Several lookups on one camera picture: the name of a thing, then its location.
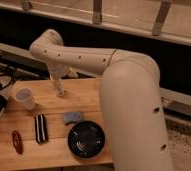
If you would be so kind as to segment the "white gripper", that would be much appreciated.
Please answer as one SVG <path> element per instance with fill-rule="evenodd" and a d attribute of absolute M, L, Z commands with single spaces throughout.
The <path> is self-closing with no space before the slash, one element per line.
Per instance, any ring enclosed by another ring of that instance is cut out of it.
<path fill-rule="evenodd" d="M 54 90 L 62 89 L 61 81 L 59 79 L 66 76 L 67 74 L 69 78 L 78 78 L 77 72 L 72 68 L 69 69 L 68 66 L 53 66 L 49 69 L 49 73 L 51 77 L 55 80 L 53 83 Z"/>

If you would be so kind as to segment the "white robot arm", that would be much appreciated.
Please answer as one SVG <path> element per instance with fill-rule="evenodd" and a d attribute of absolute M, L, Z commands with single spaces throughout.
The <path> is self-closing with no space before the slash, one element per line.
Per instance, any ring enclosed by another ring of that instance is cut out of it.
<path fill-rule="evenodd" d="M 115 171 L 173 171 L 160 96 L 160 71 L 148 55 L 120 49 L 67 47 L 46 30 L 29 48 L 61 88 L 63 68 L 97 74 L 100 106 Z"/>

